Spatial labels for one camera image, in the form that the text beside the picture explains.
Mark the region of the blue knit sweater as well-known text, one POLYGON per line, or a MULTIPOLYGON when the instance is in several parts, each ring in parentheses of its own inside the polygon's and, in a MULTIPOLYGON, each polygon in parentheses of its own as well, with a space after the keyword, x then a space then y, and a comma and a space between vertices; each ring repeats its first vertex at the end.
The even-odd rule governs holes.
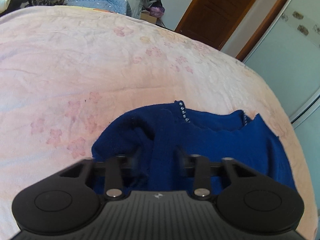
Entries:
POLYGON ((279 138, 260 115, 251 119, 242 110, 217 115, 188 109, 182 101, 145 106, 114 120, 92 146, 100 162, 118 155, 134 159, 125 191, 191 191, 183 159, 193 154, 213 162, 231 157, 295 187, 279 138))

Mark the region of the pink floral bed sheet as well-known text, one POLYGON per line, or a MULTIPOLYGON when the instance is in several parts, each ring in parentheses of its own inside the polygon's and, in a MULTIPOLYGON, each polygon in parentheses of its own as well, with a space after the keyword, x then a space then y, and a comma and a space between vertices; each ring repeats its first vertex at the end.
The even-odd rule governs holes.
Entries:
POLYGON ((89 157, 123 113, 176 100, 198 111, 261 115, 281 140, 305 203, 298 232, 314 239, 317 206, 303 150, 256 72, 154 24, 68 6, 1 18, 1 239, 18 233, 11 204, 22 189, 89 157))

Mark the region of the white sliding wardrobe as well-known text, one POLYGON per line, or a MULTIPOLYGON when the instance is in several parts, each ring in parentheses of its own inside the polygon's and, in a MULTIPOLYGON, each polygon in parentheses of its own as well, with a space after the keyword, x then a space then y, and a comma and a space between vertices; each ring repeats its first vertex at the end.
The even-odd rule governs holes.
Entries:
POLYGON ((288 0, 244 63, 289 117, 319 202, 319 0, 288 0))

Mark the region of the cardboard box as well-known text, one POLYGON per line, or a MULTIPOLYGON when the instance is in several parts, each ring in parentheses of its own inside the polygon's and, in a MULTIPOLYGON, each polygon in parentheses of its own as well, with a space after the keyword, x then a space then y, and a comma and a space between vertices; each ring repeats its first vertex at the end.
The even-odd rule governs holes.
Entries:
POLYGON ((157 23, 157 18, 154 16, 151 16, 149 11, 141 12, 140 19, 152 24, 157 23))

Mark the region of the purple cloth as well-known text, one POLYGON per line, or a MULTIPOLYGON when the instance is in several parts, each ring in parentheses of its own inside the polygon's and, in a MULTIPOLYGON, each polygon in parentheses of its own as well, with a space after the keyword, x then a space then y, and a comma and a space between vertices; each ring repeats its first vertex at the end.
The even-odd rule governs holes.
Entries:
POLYGON ((165 13, 164 7, 149 7, 150 16, 161 18, 165 13))

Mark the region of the brown wooden door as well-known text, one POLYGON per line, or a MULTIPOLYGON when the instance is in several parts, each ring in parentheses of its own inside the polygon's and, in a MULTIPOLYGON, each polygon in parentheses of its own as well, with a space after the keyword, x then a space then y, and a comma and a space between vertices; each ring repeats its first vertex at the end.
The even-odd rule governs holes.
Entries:
POLYGON ((175 31, 243 61, 288 0, 192 0, 175 31))

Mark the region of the light blue fleece blanket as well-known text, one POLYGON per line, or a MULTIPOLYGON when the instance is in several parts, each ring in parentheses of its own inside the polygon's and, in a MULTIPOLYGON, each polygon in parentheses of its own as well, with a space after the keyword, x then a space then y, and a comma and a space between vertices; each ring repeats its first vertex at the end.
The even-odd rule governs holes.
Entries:
POLYGON ((65 0, 67 6, 93 8, 127 15, 126 0, 65 0))

